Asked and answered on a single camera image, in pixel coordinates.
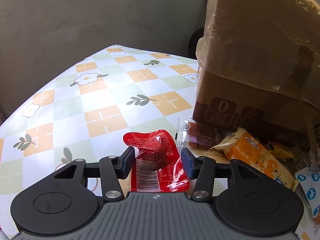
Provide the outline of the red snack packet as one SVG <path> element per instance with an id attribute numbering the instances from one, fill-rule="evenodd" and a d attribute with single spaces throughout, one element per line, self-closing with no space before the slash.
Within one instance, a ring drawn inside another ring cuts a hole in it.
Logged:
<path id="1" fill-rule="evenodd" d="M 150 133 L 130 132 L 127 146 L 138 149 L 131 171 L 132 192 L 185 192 L 189 180 L 172 136 L 164 129 Z"/>

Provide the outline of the white blue candy packet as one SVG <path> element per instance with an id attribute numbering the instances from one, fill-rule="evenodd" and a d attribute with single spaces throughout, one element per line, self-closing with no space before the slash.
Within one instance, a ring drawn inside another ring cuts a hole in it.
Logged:
<path id="1" fill-rule="evenodd" d="M 315 219 L 319 214 L 319 172 L 306 167 L 296 173 L 296 178 L 299 180 L 308 203 L 311 208 L 312 217 Z"/>

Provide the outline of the dried meat clear packet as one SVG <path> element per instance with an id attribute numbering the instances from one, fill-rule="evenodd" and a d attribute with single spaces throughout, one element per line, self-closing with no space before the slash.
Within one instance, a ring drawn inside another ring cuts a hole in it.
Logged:
<path id="1" fill-rule="evenodd" d="M 199 124 L 194 121 L 178 119 L 175 142 L 177 148 L 193 148 L 196 150 L 210 151 L 218 145 L 229 132 Z"/>

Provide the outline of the orange biscuit packet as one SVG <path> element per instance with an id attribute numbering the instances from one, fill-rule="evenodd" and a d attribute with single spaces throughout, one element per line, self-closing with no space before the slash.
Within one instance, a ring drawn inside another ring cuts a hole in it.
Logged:
<path id="1" fill-rule="evenodd" d="M 227 159 L 239 159 L 292 191 L 298 186 L 298 180 L 287 168 L 243 128 L 239 127 L 213 148 L 222 151 Z"/>

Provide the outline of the floral checkered tablecloth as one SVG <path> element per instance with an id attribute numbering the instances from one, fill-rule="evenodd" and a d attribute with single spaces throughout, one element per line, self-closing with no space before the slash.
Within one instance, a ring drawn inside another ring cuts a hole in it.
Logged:
<path id="1" fill-rule="evenodd" d="M 97 161 L 125 149 L 127 132 L 191 119 L 195 60 L 111 46 L 54 78 L 1 125 L 1 229 L 12 238 L 13 198 L 68 162 Z"/>

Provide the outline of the gold foil snack packet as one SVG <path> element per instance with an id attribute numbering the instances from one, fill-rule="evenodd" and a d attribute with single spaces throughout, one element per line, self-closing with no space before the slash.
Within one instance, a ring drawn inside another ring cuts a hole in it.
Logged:
<path id="1" fill-rule="evenodd" d="M 290 147 L 275 141 L 267 141 L 263 145 L 292 175 L 311 166 L 308 152 L 298 146 Z"/>

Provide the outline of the brown cardboard box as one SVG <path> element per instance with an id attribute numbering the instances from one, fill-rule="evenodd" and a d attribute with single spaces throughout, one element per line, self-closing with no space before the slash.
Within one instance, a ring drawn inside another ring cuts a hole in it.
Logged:
<path id="1" fill-rule="evenodd" d="M 315 0 L 208 0 L 196 57 L 198 122 L 291 134 L 319 117 Z"/>

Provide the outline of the black exercise bike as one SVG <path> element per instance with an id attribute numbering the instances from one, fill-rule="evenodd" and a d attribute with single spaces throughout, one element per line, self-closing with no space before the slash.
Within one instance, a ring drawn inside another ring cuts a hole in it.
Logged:
<path id="1" fill-rule="evenodd" d="M 188 43 L 188 56 L 191 59 L 196 60 L 196 47 L 199 39 L 203 38 L 204 27 L 197 29 L 190 37 Z"/>

